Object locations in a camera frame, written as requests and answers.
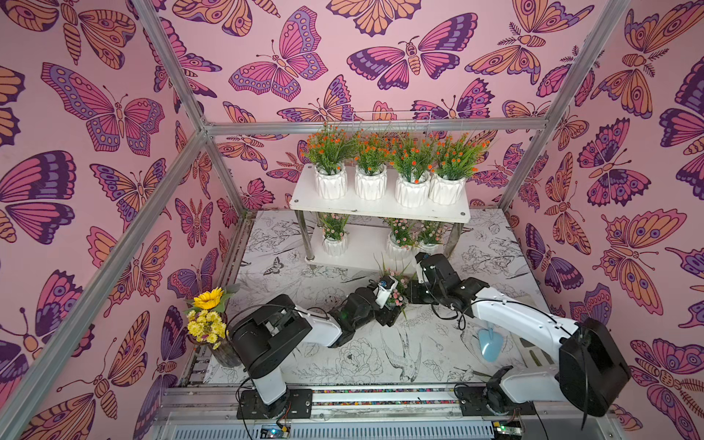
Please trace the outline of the pink potted plant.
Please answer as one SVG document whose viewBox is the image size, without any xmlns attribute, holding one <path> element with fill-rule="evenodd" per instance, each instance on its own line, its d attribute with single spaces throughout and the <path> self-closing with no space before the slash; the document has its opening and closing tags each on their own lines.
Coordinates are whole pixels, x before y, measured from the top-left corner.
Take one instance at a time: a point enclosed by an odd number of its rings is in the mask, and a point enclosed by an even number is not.
<svg viewBox="0 0 704 440">
<path fill-rule="evenodd" d="M 446 225 L 443 222 L 423 220 L 416 236 L 416 247 L 427 254 L 442 253 Z"/>
<path fill-rule="evenodd" d="M 405 297 L 405 291 L 411 281 L 417 281 L 417 275 L 407 271 L 407 267 L 403 269 L 388 267 L 384 262 L 381 264 L 381 276 L 390 275 L 396 278 L 398 285 L 392 297 L 387 301 L 387 307 L 402 306 L 404 309 L 403 315 L 405 314 L 405 308 L 409 304 L 407 298 Z"/>
<path fill-rule="evenodd" d="M 388 217 L 384 223 L 390 227 L 387 252 L 394 260 L 407 260 L 417 251 L 414 222 L 403 218 Z"/>
<path fill-rule="evenodd" d="M 331 257 L 340 257 L 348 249 L 348 214 L 319 213 L 318 225 L 323 231 L 322 247 Z"/>
</svg>

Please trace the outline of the orange potted plant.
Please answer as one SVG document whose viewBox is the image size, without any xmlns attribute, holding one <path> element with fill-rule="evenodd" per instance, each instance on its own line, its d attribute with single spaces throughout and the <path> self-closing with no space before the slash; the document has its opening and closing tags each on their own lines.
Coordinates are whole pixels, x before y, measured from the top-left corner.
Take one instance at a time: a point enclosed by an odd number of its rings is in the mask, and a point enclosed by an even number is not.
<svg viewBox="0 0 704 440">
<path fill-rule="evenodd" d="M 405 208 L 418 208 L 429 197 L 434 144 L 412 134 L 403 134 L 392 143 L 390 165 L 398 173 L 394 196 Z"/>
<path fill-rule="evenodd" d="M 456 204 L 490 146 L 490 140 L 468 134 L 457 139 L 451 135 L 441 139 L 434 151 L 430 200 L 437 205 Z"/>
<path fill-rule="evenodd" d="M 326 200 L 342 198 L 348 190 L 346 160 L 354 151 L 354 141 L 338 126 L 324 125 L 308 137 L 305 157 L 315 168 L 317 194 Z"/>
<path fill-rule="evenodd" d="M 355 192 L 363 200 L 379 200 L 387 189 L 388 139 L 378 133 L 359 132 L 354 140 Z"/>
</svg>

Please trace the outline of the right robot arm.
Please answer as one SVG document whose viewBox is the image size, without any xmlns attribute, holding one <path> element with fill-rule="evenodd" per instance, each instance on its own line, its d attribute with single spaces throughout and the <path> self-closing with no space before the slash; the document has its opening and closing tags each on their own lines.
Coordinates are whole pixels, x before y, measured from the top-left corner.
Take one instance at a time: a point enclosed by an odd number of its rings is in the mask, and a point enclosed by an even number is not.
<svg viewBox="0 0 704 440">
<path fill-rule="evenodd" d="M 562 318 L 513 300 L 477 278 L 462 279 L 442 254 L 415 256 L 413 304 L 443 306 L 460 316 L 500 326 L 546 353 L 554 363 L 500 368 L 483 399 L 495 414 L 523 403 L 567 402 L 587 416 L 603 417 L 632 378 L 610 331 L 600 321 Z"/>
</svg>

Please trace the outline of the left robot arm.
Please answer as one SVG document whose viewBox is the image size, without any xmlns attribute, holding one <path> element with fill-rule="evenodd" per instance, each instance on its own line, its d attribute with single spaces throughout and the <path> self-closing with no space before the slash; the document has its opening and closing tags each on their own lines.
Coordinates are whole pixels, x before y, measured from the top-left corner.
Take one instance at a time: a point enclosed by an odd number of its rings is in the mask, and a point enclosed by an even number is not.
<svg viewBox="0 0 704 440">
<path fill-rule="evenodd" d="M 304 403 L 312 392 L 292 392 L 284 380 L 282 363 L 302 344 L 340 348 L 357 330 L 375 321 L 393 326 L 405 300 L 395 291 L 396 282 L 382 280 L 350 293 L 330 311 L 313 313 L 281 294 L 255 308 L 237 323 L 227 324 L 227 341 L 252 383 L 238 398 L 239 420 L 274 419 L 288 411 L 307 418 Z"/>
</svg>

